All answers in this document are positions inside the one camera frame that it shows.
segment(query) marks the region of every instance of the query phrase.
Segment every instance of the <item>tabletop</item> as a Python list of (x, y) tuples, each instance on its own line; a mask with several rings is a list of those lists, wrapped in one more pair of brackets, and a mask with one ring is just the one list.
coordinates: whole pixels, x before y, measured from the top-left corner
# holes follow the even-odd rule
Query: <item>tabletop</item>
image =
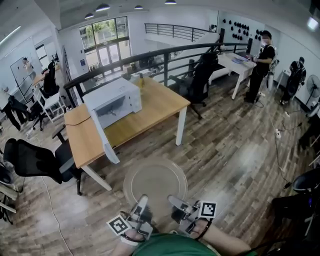
[[(60, 69), (60, 65), (56, 65), (55, 71), (58, 71), (59, 69)], [(38, 83), (43, 81), (48, 72), (49, 72), (49, 69), (47, 71), (45, 71), (43, 74), (37, 74), (33, 80), (33, 85), (36, 86)]]
[[(145, 77), (144, 82), (141, 90), (142, 110), (126, 115), (104, 129), (112, 148), (122, 145), (190, 104), (152, 78)], [(105, 154), (96, 125), (85, 104), (65, 113), (64, 122), (77, 168)]]
[(255, 67), (255, 63), (251, 61), (243, 61), (241, 63), (235, 63), (232, 61), (233, 58), (241, 58), (241, 56), (235, 53), (227, 53), (218, 55), (219, 64), (236, 72), (237, 74), (241, 74), (249, 69), (253, 69)]

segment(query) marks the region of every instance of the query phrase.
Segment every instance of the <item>white wristband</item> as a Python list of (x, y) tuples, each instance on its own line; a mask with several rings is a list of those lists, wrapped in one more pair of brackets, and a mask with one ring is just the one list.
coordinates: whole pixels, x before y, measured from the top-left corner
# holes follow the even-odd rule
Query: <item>white wristband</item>
[(123, 236), (121, 236), (120, 240), (121, 240), (121, 242), (126, 243), (126, 244), (131, 245), (131, 246), (137, 246), (137, 245), (141, 244), (140, 242), (130, 241), (130, 240), (126, 239)]

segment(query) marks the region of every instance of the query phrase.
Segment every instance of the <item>person in white shirt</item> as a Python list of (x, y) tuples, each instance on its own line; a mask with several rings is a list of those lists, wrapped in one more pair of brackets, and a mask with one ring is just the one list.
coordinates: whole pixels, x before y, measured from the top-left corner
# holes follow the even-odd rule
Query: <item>person in white shirt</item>
[(34, 71), (34, 67), (31, 65), (30, 61), (27, 58), (22, 59), (23, 67), (25, 68), (26, 72), (30, 76), (31, 80), (35, 80), (36, 72)]
[[(8, 101), (9, 97), (10, 95), (8, 94), (8, 87), (6, 87), (4, 90), (0, 88), (0, 110), (1, 112), (5, 112), (11, 123), (18, 129), (18, 131), (20, 131), (20, 124), (15, 119), (15, 116), (12, 113), (12, 107)], [(23, 125), (26, 122), (26, 119), (24, 118), (22, 112), (17, 109), (15, 112), (20, 123)]]

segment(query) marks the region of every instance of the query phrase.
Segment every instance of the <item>black metal railing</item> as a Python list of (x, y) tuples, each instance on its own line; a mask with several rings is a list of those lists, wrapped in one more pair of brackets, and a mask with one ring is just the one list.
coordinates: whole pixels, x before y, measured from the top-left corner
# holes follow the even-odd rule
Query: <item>black metal railing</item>
[[(227, 49), (227, 50), (221, 50), (220, 46), (234, 46), (234, 49)], [(69, 100), (72, 104), (72, 106), (75, 108), (78, 104), (76, 99), (74, 98), (74, 89), (76, 89), (77, 94), (79, 95), (80, 99), (82, 102), (83, 101), (83, 96), (89, 92), (92, 92), (108, 83), (111, 83), (114, 80), (119, 79), (119, 77), (115, 77), (114, 79), (111, 79), (105, 83), (99, 84), (99, 85), (95, 85), (92, 88), (86, 90), (85, 92), (82, 91), (82, 88), (80, 86), (81, 83), (84, 83), (90, 79), (93, 79), (94, 77), (103, 74), (107, 71), (110, 71), (112, 69), (115, 69), (117, 67), (120, 66), (124, 66), (124, 65), (128, 65), (128, 64), (133, 64), (133, 63), (137, 63), (139, 61), (142, 60), (149, 60), (150, 58), (154, 58), (157, 56), (163, 56), (163, 58), (161, 58), (163, 61), (158, 62), (158, 63), (152, 63), (152, 64), (148, 64), (145, 67), (141, 67), (141, 68), (136, 68), (134, 70), (128, 71), (127, 74), (128, 75), (132, 75), (134, 73), (139, 73), (142, 70), (146, 70), (146, 69), (151, 69), (153, 67), (158, 67), (161, 66), (160, 70), (158, 72), (152, 73), (151, 75), (149, 75), (149, 77), (155, 77), (158, 75), (162, 75), (163, 74), (163, 80), (159, 81), (159, 83), (163, 83), (164, 86), (168, 86), (168, 80), (170, 80), (169, 76), (168, 76), (168, 72), (173, 71), (173, 70), (177, 70), (180, 69), (182, 67), (187, 67), (187, 66), (194, 66), (196, 65), (199, 61), (197, 62), (189, 62), (187, 64), (184, 65), (179, 65), (173, 68), (168, 68), (168, 64), (170, 62), (174, 62), (174, 61), (178, 61), (178, 60), (182, 60), (182, 59), (187, 59), (187, 58), (191, 58), (191, 57), (196, 57), (196, 56), (201, 56), (202, 54), (204, 54), (204, 52), (202, 53), (197, 53), (197, 54), (192, 54), (192, 55), (188, 55), (188, 56), (183, 56), (183, 57), (178, 57), (178, 58), (173, 58), (170, 59), (171, 54), (170, 53), (174, 53), (174, 52), (180, 52), (180, 51), (185, 51), (185, 50), (191, 50), (191, 49), (200, 49), (200, 48), (208, 48), (207, 52), (211, 52), (211, 53), (222, 53), (222, 52), (236, 52), (236, 51), (246, 51), (247, 53), (250, 52), (251, 50), (251, 45), (252, 45), (252, 39), (249, 40), (248, 44), (246, 43), (224, 43), (223, 42), (223, 38), (220, 37), (220, 39), (216, 42), (216, 43), (203, 43), (203, 44), (192, 44), (192, 45), (184, 45), (184, 46), (177, 46), (177, 47), (172, 47), (172, 48), (166, 48), (166, 49), (161, 49), (161, 50), (155, 50), (155, 51), (150, 51), (150, 52), (146, 52), (143, 54), (139, 54), (139, 55), (135, 55), (129, 58), (125, 58), (116, 62), (113, 62), (111, 64), (99, 67), (93, 71), (90, 71), (88, 73), (85, 73), (81, 76), (78, 76), (77, 78), (69, 81), (68, 83), (66, 83), (64, 85), (64, 89), (67, 92), (67, 95), (69, 97)], [(183, 75), (186, 75), (190, 72), (193, 72), (192, 68), (189, 68), (188, 71), (180, 73), (180, 74), (175, 74), (174, 77), (180, 77)]]
[(174, 24), (159, 24), (159, 23), (144, 23), (145, 33), (169, 36), (172, 38), (181, 38), (194, 42), (200, 39), (206, 33), (212, 33), (212, 31), (191, 27), (180, 26)]

